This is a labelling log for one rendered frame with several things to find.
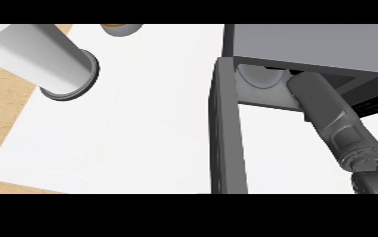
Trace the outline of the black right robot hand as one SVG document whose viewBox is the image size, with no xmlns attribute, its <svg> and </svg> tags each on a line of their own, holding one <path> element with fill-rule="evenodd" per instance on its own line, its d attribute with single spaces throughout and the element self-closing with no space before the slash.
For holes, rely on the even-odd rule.
<svg viewBox="0 0 378 237">
<path fill-rule="evenodd" d="M 378 172 L 353 173 L 352 186 L 356 194 L 378 194 Z"/>
</svg>

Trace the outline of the dark grey microwave door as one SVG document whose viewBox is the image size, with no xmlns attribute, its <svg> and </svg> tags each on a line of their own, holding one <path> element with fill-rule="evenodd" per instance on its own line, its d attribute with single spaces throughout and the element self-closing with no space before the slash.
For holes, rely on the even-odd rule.
<svg viewBox="0 0 378 237">
<path fill-rule="evenodd" d="M 210 179 L 213 194 L 247 194 L 234 59 L 218 59 L 209 95 Z"/>
</svg>

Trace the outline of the dark grey microwave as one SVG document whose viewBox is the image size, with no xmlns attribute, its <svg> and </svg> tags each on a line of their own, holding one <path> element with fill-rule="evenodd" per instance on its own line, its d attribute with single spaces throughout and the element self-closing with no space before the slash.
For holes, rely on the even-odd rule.
<svg viewBox="0 0 378 237">
<path fill-rule="evenodd" d="M 297 111 L 287 82 L 315 72 L 361 117 L 378 114 L 378 25 L 228 24 L 222 57 L 234 59 L 240 103 Z M 251 86 L 240 64 L 284 70 L 280 83 L 268 89 Z"/>
</svg>

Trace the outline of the small grey round container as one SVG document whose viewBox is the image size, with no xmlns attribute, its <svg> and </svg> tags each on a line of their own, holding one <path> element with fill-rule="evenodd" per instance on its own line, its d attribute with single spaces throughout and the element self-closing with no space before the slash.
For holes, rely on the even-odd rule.
<svg viewBox="0 0 378 237">
<path fill-rule="evenodd" d="M 142 24 L 102 24 L 105 32 L 114 37 L 126 37 L 139 31 Z"/>
</svg>

